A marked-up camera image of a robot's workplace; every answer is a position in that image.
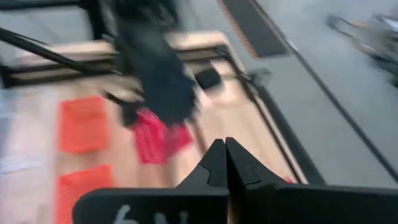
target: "wooden table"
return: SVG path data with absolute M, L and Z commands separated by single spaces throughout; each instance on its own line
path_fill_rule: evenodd
M 226 37 L 217 31 L 174 34 L 170 44 L 179 49 L 206 45 L 229 45 Z M 101 55 L 113 52 L 106 42 L 89 42 L 52 48 L 62 54 Z M 48 61 L 21 53 L 24 63 L 48 63 Z M 211 61 L 222 76 L 230 77 L 233 70 L 222 60 Z M 203 69 L 187 65 L 194 74 Z M 198 164 L 203 152 L 216 138 L 236 138 L 251 154 L 281 177 L 293 179 L 292 171 L 282 157 L 280 149 L 264 124 L 254 103 L 246 98 L 236 79 L 226 78 L 223 91 L 206 95 L 196 89 L 200 102 L 196 129 L 188 124 L 195 141 L 170 158 L 170 164 L 142 165 L 137 158 L 132 132 L 121 126 L 119 107 L 107 101 L 108 124 L 111 144 L 106 150 L 83 155 L 64 154 L 58 148 L 58 106 L 63 100 L 99 95 L 100 89 L 115 95 L 137 98 L 124 90 L 118 77 L 107 76 L 51 85 L 17 88 L 14 113 L 2 155 L 3 175 L 0 179 L 0 223 L 53 223 L 55 183 L 62 174 L 87 169 L 101 164 L 112 167 L 118 187 L 170 187 L 181 182 Z M 267 108 L 262 109 L 270 117 Z M 271 122 L 281 138 L 275 123 Z M 297 170 L 290 151 L 287 151 Z M 172 180 L 167 173 L 172 167 Z

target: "red basket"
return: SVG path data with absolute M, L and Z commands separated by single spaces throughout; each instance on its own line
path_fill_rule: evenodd
M 172 156 L 192 142 L 192 136 L 185 125 L 168 128 L 150 110 L 138 113 L 138 122 L 132 126 L 136 149 L 143 164 L 166 164 Z M 167 135 L 174 135 L 169 142 Z
M 284 177 L 284 180 L 288 183 L 288 184 L 294 184 L 294 180 L 291 177 Z
M 108 147 L 106 102 L 102 97 L 62 102 L 60 119 L 61 151 L 82 153 Z
M 109 166 L 98 166 L 63 175 L 57 183 L 56 224 L 72 224 L 72 209 L 84 194 L 114 187 Z

